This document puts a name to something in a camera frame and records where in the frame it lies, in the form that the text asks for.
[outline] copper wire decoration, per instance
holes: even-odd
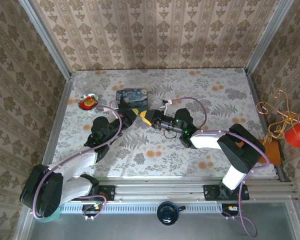
[[[260,101],[257,103],[257,105],[255,105],[256,110],[262,115],[268,114],[269,109],[273,109],[282,116],[282,120],[271,123],[268,126],[268,133],[266,134],[266,136],[264,138],[263,144],[270,143],[273,138],[274,139],[284,139],[286,128],[289,125],[291,125],[295,135],[297,136],[298,140],[300,141],[300,136],[297,134],[295,127],[294,127],[296,124],[300,124],[300,113],[295,113],[290,110],[288,94],[285,91],[283,91],[281,89],[274,89],[271,92],[271,95],[276,99],[280,99],[280,98],[284,97],[286,100],[287,111],[281,112],[267,101]]]

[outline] purple cable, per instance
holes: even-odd
[[[267,168],[269,165],[270,165],[270,160],[268,158],[268,156],[263,152],[261,151],[260,148],[258,148],[256,145],[254,145],[252,142],[250,142],[249,140],[245,139],[244,137],[240,136],[240,135],[237,135],[233,132],[230,132],[230,131],[224,131],[224,130],[215,130],[215,131],[203,131],[201,130],[201,132],[203,134],[219,134],[219,133],[222,133],[222,134],[229,134],[233,137],[236,137],[237,139],[240,139],[241,141],[249,144],[251,147],[253,147],[259,154],[261,154],[262,157],[264,157],[264,159],[266,160],[266,164],[265,165],[262,165],[262,166],[256,166],[256,167],[253,167],[248,173],[247,175],[245,175],[245,177],[242,179],[241,183],[240,183],[240,187],[239,187],[239,197],[238,197],[238,202],[239,202],[239,214],[240,214],[240,219],[241,219],[241,223],[242,223],[242,226],[245,230],[245,232],[252,238],[256,238],[258,236],[258,230],[257,230],[257,227],[256,225],[247,217],[245,216],[242,216],[242,203],[241,203],[241,194],[242,194],[242,187],[244,185],[244,182],[245,180],[247,179],[247,177],[255,170],[259,170],[259,169],[264,169],[264,168]],[[252,226],[254,227],[255,229],[255,234],[252,235],[248,230],[247,230],[247,227],[244,223],[244,219],[247,220],[249,223],[252,224]]]
[[[46,179],[48,178],[48,176],[54,172],[54,170],[56,170],[59,166],[60,166],[60,167],[63,166],[63,165],[66,164],[67,162],[71,161],[72,159],[74,159],[74,158],[76,158],[76,157],[78,157],[78,156],[80,156],[80,155],[82,155],[82,154],[86,154],[86,153],[92,152],[92,151],[95,150],[95,149],[101,148],[101,147],[103,147],[104,145],[107,145],[107,144],[111,143],[111,142],[112,142],[114,139],[116,139],[116,137],[119,135],[119,133],[120,133],[120,131],[121,131],[121,127],[122,127],[122,120],[121,120],[120,115],[119,115],[113,108],[111,108],[111,107],[109,107],[109,106],[102,106],[102,105],[100,105],[100,106],[97,106],[96,108],[97,108],[97,109],[98,109],[98,108],[109,109],[109,110],[111,110],[111,111],[118,117],[118,119],[119,119],[119,129],[118,129],[118,131],[117,131],[116,134],[115,134],[111,139],[109,139],[108,141],[106,141],[106,142],[104,142],[104,143],[102,143],[102,144],[100,144],[100,145],[98,145],[98,146],[95,146],[95,147],[93,147],[93,148],[91,148],[91,149],[87,149],[87,150],[84,150],[84,151],[82,151],[82,152],[78,152],[77,154],[75,154],[75,155],[73,155],[73,156],[70,156],[69,158],[63,160],[63,161],[60,162],[58,165],[56,165],[55,167],[53,167],[50,171],[48,171],[48,172],[46,173],[46,175],[43,176],[43,178],[41,179],[41,181],[40,181],[38,187],[36,188],[36,191],[35,191],[35,194],[34,194],[34,198],[33,198],[32,212],[33,212],[34,218],[36,218],[36,219],[42,219],[42,218],[43,218],[42,216],[38,216],[38,215],[37,215],[37,211],[36,211],[36,209],[37,209],[38,195],[39,195],[39,191],[40,191],[42,185],[44,184],[44,182],[46,181]]]
[[[78,197],[78,199],[92,199],[92,198],[103,198],[103,203],[102,203],[102,207],[101,207],[100,211],[99,211],[97,214],[95,214],[95,215],[93,216],[93,218],[96,218],[96,217],[98,217],[98,216],[101,214],[101,212],[105,209],[106,204],[107,204],[107,199],[106,199],[106,197],[103,196],[103,195],[92,195],[92,196],[81,196],[81,197]],[[86,209],[86,210],[84,211],[84,213],[83,213],[83,216],[85,216],[85,217],[86,217],[86,212],[87,212],[87,209]]]
[[[208,118],[208,117],[207,117],[207,111],[206,111],[204,105],[203,105],[198,99],[196,99],[196,98],[194,98],[194,97],[190,97],[190,96],[185,96],[185,97],[180,97],[180,98],[177,98],[177,99],[173,99],[172,102],[175,102],[175,101],[178,101],[178,100],[183,100],[183,99],[194,100],[194,101],[196,101],[197,103],[199,103],[200,106],[202,107],[202,110],[203,110],[203,113],[204,113],[204,121],[203,121],[203,123],[202,123],[202,124],[200,125],[200,127],[199,127],[199,130],[201,130],[201,128],[206,124],[207,118]]]

